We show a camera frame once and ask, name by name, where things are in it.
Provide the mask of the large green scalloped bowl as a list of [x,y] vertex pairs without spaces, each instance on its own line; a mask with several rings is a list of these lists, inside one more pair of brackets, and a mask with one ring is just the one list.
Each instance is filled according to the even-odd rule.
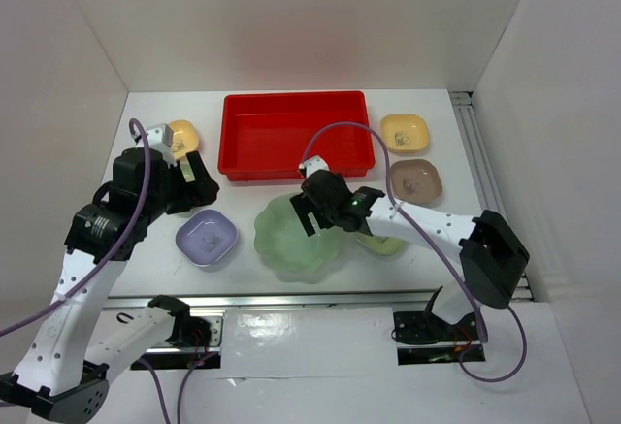
[[339,257],[343,237],[338,229],[304,230],[290,202],[293,193],[277,196],[254,220],[253,245],[261,262],[286,281],[320,277]]

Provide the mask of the green square plate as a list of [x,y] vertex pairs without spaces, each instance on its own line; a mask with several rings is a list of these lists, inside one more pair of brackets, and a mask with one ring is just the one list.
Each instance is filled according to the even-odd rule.
[[406,246],[405,241],[394,237],[369,236],[359,233],[357,240],[366,249],[382,257],[393,256]]

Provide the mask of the brown square plate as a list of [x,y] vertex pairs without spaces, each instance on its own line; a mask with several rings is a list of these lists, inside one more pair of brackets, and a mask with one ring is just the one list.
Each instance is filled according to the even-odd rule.
[[394,195],[414,205],[427,205],[437,201],[443,192],[436,167],[425,159],[395,162],[390,168]]

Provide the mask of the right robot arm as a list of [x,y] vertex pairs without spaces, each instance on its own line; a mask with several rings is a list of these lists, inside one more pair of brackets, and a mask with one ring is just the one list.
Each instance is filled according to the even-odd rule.
[[446,338],[483,306],[508,307],[530,254],[499,213],[459,215],[416,206],[367,186],[352,191],[342,175],[325,167],[304,167],[301,174],[302,191],[290,202],[307,235],[337,227],[428,247],[438,255],[453,281],[435,295],[423,316],[431,337]]

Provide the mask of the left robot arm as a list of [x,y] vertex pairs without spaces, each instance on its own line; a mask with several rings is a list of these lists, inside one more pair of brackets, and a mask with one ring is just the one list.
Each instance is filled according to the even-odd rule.
[[113,178],[73,217],[63,268],[50,305],[34,315],[40,329],[27,353],[1,376],[1,403],[28,408],[54,423],[87,423],[101,409],[110,386],[150,348],[165,342],[206,351],[210,324],[187,303],[158,295],[101,342],[91,336],[102,308],[134,247],[162,214],[212,204],[219,187],[197,151],[180,163],[146,147],[125,150]]

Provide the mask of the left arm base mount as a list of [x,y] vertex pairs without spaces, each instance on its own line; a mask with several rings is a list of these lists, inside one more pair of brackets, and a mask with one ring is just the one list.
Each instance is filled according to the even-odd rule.
[[156,371],[219,369],[222,321],[221,316],[190,316],[168,339],[148,348],[141,360]]

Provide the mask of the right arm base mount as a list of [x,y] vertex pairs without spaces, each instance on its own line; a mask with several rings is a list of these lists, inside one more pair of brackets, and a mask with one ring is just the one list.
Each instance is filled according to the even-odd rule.
[[449,325],[423,311],[396,311],[391,338],[396,344],[399,366],[484,362],[485,353],[473,313]]

